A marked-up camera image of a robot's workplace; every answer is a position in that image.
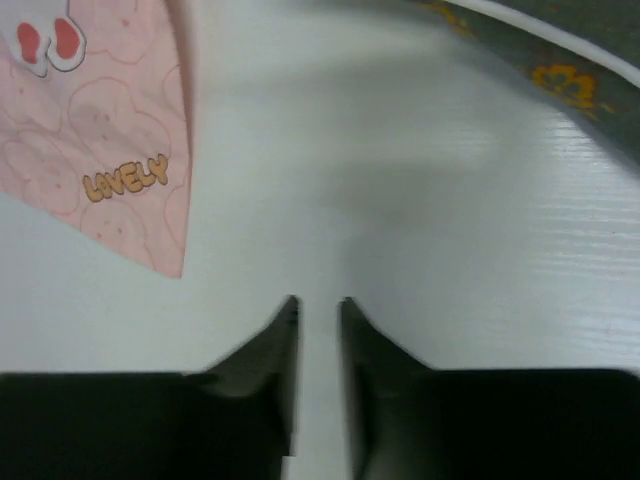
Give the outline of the grey floral pillow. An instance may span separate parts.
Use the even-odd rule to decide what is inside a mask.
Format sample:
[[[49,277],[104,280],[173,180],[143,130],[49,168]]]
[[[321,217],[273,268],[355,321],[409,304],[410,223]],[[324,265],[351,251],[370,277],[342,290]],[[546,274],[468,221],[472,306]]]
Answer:
[[[422,1],[639,160],[636,1]]]

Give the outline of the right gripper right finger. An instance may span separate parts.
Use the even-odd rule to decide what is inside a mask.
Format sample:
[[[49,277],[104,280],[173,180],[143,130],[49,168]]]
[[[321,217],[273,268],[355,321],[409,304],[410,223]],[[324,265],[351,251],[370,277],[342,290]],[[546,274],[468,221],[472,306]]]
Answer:
[[[635,479],[639,378],[616,369],[441,370],[339,306],[355,479]]]

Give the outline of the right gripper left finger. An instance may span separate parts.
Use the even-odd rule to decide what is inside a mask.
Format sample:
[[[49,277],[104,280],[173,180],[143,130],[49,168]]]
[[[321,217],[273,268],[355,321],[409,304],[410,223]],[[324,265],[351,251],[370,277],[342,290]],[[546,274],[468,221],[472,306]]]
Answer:
[[[5,479],[277,479],[292,453],[300,303],[193,373],[5,373]]]

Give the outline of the pink cartoon pillowcase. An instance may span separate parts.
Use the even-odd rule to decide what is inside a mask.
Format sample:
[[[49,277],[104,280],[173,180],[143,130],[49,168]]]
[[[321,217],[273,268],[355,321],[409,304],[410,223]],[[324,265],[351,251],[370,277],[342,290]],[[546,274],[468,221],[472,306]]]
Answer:
[[[168,277],[191,152],[166,1],[1,5],[1,190]]]

